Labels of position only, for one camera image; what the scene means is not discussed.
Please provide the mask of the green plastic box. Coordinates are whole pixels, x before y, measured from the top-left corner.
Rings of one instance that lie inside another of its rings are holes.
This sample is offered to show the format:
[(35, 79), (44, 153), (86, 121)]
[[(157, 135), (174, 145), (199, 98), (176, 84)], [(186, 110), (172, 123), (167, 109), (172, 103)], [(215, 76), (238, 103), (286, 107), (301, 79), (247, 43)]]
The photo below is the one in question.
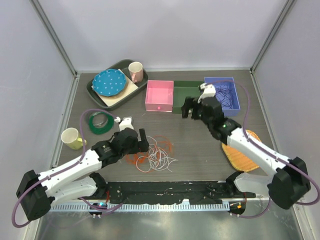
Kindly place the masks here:
[(181, 107), (186, 97), (197, 98), (201, 95), (199, 86), (203, 81), (175, 80), (173, 82), (173, 114), (182, 114)]

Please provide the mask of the blue plastic box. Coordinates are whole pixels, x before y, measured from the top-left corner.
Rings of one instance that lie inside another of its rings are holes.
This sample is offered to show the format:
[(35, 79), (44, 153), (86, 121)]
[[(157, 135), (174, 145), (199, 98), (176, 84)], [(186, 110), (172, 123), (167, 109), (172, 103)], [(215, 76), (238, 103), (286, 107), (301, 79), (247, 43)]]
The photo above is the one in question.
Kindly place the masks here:
[(241, 110), (233, 77), (204, 77), (204, 82), (213, 84), (216, 98), (221, 103), (226, 117), (235, 117)]

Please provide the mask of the pink plastic box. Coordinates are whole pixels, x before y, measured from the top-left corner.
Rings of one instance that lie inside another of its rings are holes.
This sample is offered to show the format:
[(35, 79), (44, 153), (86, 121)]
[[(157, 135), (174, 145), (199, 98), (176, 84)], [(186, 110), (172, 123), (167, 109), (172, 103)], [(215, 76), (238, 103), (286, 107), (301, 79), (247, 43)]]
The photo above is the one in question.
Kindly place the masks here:
[(148, 80), (145, 109), (148, 112), (168, 112), (173, 110), (174, 82), (170, 80)]

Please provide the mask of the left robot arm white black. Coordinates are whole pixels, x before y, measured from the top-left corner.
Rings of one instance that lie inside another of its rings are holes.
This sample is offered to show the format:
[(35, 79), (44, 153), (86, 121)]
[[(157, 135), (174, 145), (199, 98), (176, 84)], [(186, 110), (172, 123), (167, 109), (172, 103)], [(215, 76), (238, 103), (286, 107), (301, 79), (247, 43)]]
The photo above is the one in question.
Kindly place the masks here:
[(117, 163), (125, 155), (146, 153), (149, 143), (143, 128), (125, 128), (111, 139), (97, 142), (81, 156), (48, 171), (26, 172), (16, 191), (17, 204), (28, 221), (49, 212), (51, 207), (80, 197), (100, 200), (107, 192), (104, 179), (96, 171)]

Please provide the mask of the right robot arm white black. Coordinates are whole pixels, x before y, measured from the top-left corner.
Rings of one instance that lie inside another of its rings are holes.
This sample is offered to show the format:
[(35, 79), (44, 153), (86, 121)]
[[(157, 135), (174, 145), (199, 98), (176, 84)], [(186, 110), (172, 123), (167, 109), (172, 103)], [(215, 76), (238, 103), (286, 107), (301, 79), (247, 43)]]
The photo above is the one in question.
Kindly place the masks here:
[(287, 158), (249, 136), (238, 122), (224, 116), (216, 97), (186, 97), (181, 110), (183, 118), (191, 115), (193, 120), (201, 120), (214, 139), (244, 154), (266, 173), (237, 173), (225, 186), (230, 197), (256, 193), (270, 197), (287, 210), (311, 189), (307, 166), (301, 158)]

